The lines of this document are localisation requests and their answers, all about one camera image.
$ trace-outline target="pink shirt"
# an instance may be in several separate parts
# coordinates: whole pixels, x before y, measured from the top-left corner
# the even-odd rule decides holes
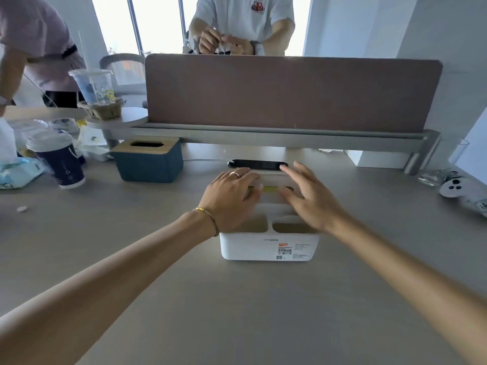
[[[66,23],[45,0],[0,0],[0,43],[34,57],[62,54],[74,44]],[[27,64],[26,73],[44,91],[76,92],[68,71],[85,67],[76,52],[64,60]]]

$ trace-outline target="white box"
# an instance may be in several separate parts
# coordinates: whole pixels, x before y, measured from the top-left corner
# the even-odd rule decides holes
[[[258,183],[290,186],[299,194],[285,173],[261,173]],[[277,192],[265,192],[248,221],[231,233],[220,233],[220,247],[227,260],[309,261],[319,239],[319,232],[307,226]]]

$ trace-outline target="gray tabletop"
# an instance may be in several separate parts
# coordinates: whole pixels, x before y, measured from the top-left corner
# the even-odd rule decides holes
[[[298,159],[402,249],[487,293],[486,220],[400,170],[343,153],[193,145],[186,158]],[[87,182],[47,175],[0,193],[0,314],[195,207],[223,161],[189,161],[173,184],[130,183],[88,161]],[[19,206],[28,206],[17,213]],[[395,291],[331,237],[309,262],[224,260],[218,238],[160,276],[79,364],[461,364]]]

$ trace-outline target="round white tray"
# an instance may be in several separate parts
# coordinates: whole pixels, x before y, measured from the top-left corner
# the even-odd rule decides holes
[[[147,109],[142,107],[123,107],[122,116],[114,119],[99,120],[86,117],[86,124],[96,129],[122,129],[146,123],[148,120]]]

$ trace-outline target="game controller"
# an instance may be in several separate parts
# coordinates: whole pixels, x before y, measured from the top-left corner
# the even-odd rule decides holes
[[[461,204],[487,217],[487,192],[470,179],[451,179],[440,187],[443,197],[461,199]]]

